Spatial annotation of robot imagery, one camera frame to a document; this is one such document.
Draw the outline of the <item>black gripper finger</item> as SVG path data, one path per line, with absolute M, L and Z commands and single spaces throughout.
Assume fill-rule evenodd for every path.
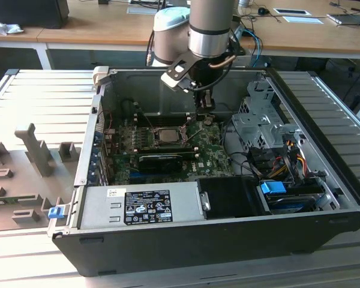
M 215 110 L 215 101 L 212 97 L 212 89 L 196 91 L 194 93 L 194 103 L 196 107 L 196 119 L 201 121 Z

